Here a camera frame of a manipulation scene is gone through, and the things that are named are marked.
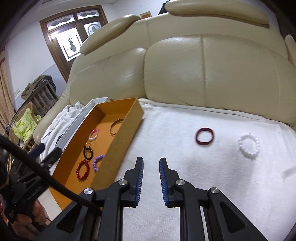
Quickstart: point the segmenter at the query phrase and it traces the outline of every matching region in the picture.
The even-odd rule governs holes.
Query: beige curtain
[[[4,48],[0,50],[0,85],[0,134],[3,134],[15,114],[7,78]]]

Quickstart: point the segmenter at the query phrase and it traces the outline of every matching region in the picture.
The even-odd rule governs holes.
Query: human hand
[[[33,205],[32,214],[35,216],[35,222],[39,223],[40,225],[45,224],[46,216],[44,214],[43,207],[38,200],[36,200]],[[32,224],[31,218],[23,214],[18,214],[16,220],[11,224],[11,226],[18,236],[33,240],[36,238],[36,235],[28,227],[30,224]]]

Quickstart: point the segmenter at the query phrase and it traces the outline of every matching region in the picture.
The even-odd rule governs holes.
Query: silver screw
[[[215,187],[211,188],[211,193],[217,194],[219,192],[220,192],[219,188],[215,188]]]
[[[125,180],[125,179],[120,179],[119,181],[118,181],[118,184],[119,185],[126,185],[128,183],[128,181],[127,180]]]
[[[84,189],[83,192],[85,195],[89,195],[89,194],[92,194],[93,190],[92,190],[92,188],[86,188],[86,189]]]
[[[177,185],[182,186],[182,185],[185,184],[185,181],[182,180],[182,179],[179,179],[179,180],[176,181],[176,183],[177,183]]]

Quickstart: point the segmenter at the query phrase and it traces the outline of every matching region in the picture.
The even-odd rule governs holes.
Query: door glass panel
[[[74,16],[71,14],[71,15],[68,15],[68,16],[64,16],[64,17],[61,17],[61,18],[56,18],[55,20],[47,23],[47,29],[48,30],[52,30],[56,27],[59,27],[61,25],[64,25],[66,23],[70,23],[70,22],[74,22],[75,19],[74,19]]]
[[[55,35],[67,61],[80,55],[81,38],[76,28],[71,28]]]
[[[83,26],[88,36],[91,36],[95,31],[101,28],[100,22],[88,23]]]
[[[94,17],[94,16],[100,16],[98,10],[88,10],[88,11],[83,11],[83,12],[77,13],[78,19],[90,18],[90,17]]]

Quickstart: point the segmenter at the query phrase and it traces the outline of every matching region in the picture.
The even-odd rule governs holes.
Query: crumpled white cloth
[[[161,157],[195,187],[218,187],[269,241],[284,240],[296,222],[295,131],[242,112],[140,101],[144,120],[117,175],[123,178],[143,157],[141,199],[137,208],[124,209],[124,241],[180,240],[179,208],[168,209],[163,202]],[[209,146],[195,142],[202,127],[215,133]],[[249,132],[260,142],[255,160],[238,147],[240,135]]]
[[[52,121],[51,125],[45,131],[41,142],[45,144],[45,150],[41,153],[41,161],[53,151],[57,139],[65,133],[67,128],[79,115],[85,106],[80,102],[77,102],[74,106],[67,105],[65,108],[57,115],[57,117]]]

